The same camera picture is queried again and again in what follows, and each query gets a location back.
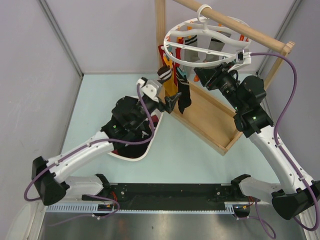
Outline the black sock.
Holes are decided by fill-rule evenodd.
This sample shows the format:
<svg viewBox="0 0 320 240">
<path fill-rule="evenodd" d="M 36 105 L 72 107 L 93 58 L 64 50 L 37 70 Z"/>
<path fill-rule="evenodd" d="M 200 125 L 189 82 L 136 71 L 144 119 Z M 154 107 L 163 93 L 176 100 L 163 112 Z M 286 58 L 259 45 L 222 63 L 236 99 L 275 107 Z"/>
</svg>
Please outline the black sock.
<svg viewBox="0 0 320 240">
<path fill-rule="evenodd" d="M 181 114 L 184 113 L 185 109 L 192 104 L 191 94 L 190 94 L 190 85 L 188 81 L 178 80 L 178 92 L 181 93 L 181 96 L 178 100 L 178 109 Z"/>
</svg>

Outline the teal clip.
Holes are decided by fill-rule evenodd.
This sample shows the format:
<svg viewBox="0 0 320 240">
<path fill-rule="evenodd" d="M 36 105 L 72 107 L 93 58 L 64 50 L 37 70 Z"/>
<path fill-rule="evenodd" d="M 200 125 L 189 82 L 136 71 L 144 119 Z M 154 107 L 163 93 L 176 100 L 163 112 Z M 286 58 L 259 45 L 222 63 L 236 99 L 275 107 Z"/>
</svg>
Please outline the teal clip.
<svg viewBox="0 0 320 240">
<path fill-rule="evenodd" d="M 181 83 L 188 82 L 185 71 L 181 70 L 179 67 L 176 67 L 175 71 L 176 71 L 176 78 L 178 79 L 179 82 L 181 82 Z"/>
</svg>

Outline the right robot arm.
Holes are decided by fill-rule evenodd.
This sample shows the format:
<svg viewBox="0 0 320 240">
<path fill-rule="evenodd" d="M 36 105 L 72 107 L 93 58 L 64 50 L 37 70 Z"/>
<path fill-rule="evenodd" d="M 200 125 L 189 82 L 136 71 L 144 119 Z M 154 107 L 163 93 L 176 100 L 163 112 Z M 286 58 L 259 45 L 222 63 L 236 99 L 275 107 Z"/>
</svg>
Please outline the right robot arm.
<svg viewBox="0 0 320 240">
<path fill-rule="evenodd" d="M 232 105 L 236 129 L 260 150 L 279 180 L 273 184 L 243 174 L 232 180 L 231 196 L 237 201 L 251 196 L 270 203 L 285 220 L 314 206 L 312 195 L 320 198 L 320 183 L 305 172 L 299 176 L 302 170 L 295 170 L 282 152 L 286 147 L 274 133 L 274 122 L 260 105 L 267 95 L 264 81 L 253 75 L 239 81 L 234 77 L 237 71 L 229 63 L 215 68 L 196 67 L 194 72 L 203 87 L 219 90 Z"/>
</svg>

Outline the mustard brown striped sock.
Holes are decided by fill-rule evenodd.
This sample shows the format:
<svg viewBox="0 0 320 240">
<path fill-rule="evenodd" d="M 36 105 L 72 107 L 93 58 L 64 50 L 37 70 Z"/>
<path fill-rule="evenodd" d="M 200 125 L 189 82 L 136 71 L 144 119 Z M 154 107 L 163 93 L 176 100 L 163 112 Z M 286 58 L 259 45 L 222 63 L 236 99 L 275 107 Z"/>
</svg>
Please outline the mustard brown striped sock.
<svg viewBox="0 0 320 240">
<path fill-rule="evenodd" d="M 173 96 L 178 92 L 178 87 L 174 82 L 174 71 L 168 66 L 162 66 L 157 74 L 161 80 L 164 81 L 162 84 L 165 89 L 166 96 Z"/>
</svg>

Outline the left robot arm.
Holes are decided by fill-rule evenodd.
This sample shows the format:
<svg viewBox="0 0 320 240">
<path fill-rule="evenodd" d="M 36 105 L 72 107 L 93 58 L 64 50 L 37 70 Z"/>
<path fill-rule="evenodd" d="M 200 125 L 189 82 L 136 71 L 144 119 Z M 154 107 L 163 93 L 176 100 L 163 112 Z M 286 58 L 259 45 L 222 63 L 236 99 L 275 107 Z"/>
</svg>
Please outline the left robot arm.
<svg viewBox="0 0 320 240">
<path fill-rule="evenodd" d="M 138 160 L 147 153 L 160 118 L 157 113 L 171 113 L 181 93 L 154 101 L 146 94 L 124 96 L 111 111 L 111 119 L 86 142 L 64 154 L 32 162 L 31 186 L 35 186 L 38 200 L 45 206 L 58 203 L 67 196 L 81 196 L 85 200 L 105 200 L 111 188 L 102 173 L 90 177 L 72 174 L 96 156 L 112 153 L 117 157 Z"/>
</svg>

